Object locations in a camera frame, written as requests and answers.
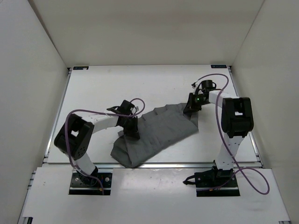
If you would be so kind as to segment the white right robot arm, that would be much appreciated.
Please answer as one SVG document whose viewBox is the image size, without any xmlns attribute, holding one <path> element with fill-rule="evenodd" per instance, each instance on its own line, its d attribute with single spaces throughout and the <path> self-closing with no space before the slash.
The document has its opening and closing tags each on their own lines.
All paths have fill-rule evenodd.
<svg viewBox="0 0 299 224">
<path fill-rule="evenodd" d="M 221 108 L 220 133 L 223 141 L 220 152 L 214 161 L 213 168 L 208 171 L 209 181 L 220 187 L 232 176 L 234 160 L 239 146 L 254 127 L 251 101 L 248 97 L 237 97 L 216 88 L 212 80 L 193 83 L 194 91 L 189 94 L 183 113 L 191 117 L 202 109 L 202 106 L 214 104 Z"/>
</svg>

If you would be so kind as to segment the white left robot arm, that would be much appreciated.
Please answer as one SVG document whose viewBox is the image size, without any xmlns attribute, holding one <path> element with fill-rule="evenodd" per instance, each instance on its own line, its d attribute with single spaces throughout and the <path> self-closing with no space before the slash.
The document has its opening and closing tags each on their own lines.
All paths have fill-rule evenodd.
<svg viewBox="0 0 299 224">
<path fill-rule="evenodd" d="M 71 166 L 78 172 L 81 181 L 87 186 L 99 186 L 98 168 L 87 154 L 94 133 L 113 127 L 122 127 L 123 134 L 134 140 L 140 139 L 138 132 L 139 109 L 130 101 L 123 100 L 121 105 L 107 108 L 104 112 L 85 109 L 71 111 L 54 139 L 54 145 L 64 153 Z"/>
</svg>

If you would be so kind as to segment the grey pleated skirt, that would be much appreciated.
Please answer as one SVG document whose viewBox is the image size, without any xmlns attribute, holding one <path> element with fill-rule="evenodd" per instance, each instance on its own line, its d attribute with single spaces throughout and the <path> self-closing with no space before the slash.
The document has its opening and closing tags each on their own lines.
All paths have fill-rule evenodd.
<svg viewBox="0 0 299 224">
<path fill-rule="evenodd" d="M 162 150 L 197 133 L 198 113 L 183 113 L 186 103 L 156 107 L 138 119 L 140 139 L 121 133 L 111 156 L 126 168 L 135 168 Z"/>
</svg>

